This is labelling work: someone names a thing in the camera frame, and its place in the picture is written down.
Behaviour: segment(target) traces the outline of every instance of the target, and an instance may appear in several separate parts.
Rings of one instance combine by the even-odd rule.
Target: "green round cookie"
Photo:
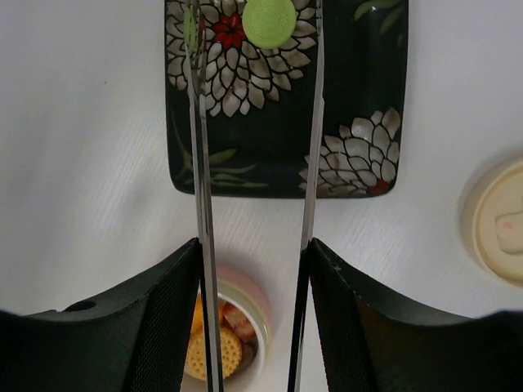
[[[242,15],[248,40],[261,49],[282,46],[293,35],[296,10],[291,0],[248,0]]]

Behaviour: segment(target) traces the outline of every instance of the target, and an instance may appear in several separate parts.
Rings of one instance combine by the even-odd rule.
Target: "tongs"
[[[316,65],[314,111],[312,115],[311,149],[309,153],[305,208],[302,224],[302,241],[297,277],[296,305],[291,345],[288,392],[300,390],[302,372],[303,337],[305,331],[306,301],[310,268],[306,250],[312,240],[320,146],[324,116],[324,40],[323,9],[316,0],[316,29],[318,33],[318,60]],[[190,132],[194,170],[194,195],[198,219],[199,241],[203,249],[203,330],[206,353],[208,392],[223,392],[221,371],[220,323],[214,234],[212,230],[211,181],[208,158],[208,134],[205,109],[205,74],[207,68],[207,38],[203,12],[199,0],[186,0],[184,20],[186,40],[186,76],[190,102]]]

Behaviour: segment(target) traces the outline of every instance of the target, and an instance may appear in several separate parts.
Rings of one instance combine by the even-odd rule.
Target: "white surface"
[[[522,15],[520,0],[411,1],[397,186],[317,208],[316,235],[347,261],[465,315],[523,304],[458,237],[463,191],[523,154]],[[194,201],[168,176],[163,0],[2,0],[0,48],[1,307],[64,308],[196,235]],[[273,361],[253,392],[286,386],[302,208],[214,200],[218,253],[275,307]],[[308,321],[302,391],[317,392],[326,384]]]

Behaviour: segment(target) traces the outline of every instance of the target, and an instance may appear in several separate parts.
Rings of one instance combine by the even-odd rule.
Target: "beige lid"
[[[469,194],[462,218],[471,256],[500,278],[523,285],[523,160],[504,163]]]

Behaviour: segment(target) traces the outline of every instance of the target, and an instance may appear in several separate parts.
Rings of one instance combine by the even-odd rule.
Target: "white flower pattern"
[[[208,38],[206,106],[212,116],[223,112],[246,115],[251,106],[262,109],[266,98],[279,100],[280,89],[291,90],[291,81],[303,77],[300,68],[311,59],[303,53],[313,47],[315,9],[310,0],[293,0],[297,24],[293,36],[277,49],[259,49],[245,37],[242,0],[202,0]],[[178,90],[187,88],[183,20],[185,1],[167,4],[168,78]]]
[[[400,145],[394,140],[400,115],[393,108],[376,111],[370,119],[355,118],[341,125],[340,137],[325,136],[321,146],[320,197],[375,196],[388,192],[396,180]],[[300,172],[306,188],[307,169]]]

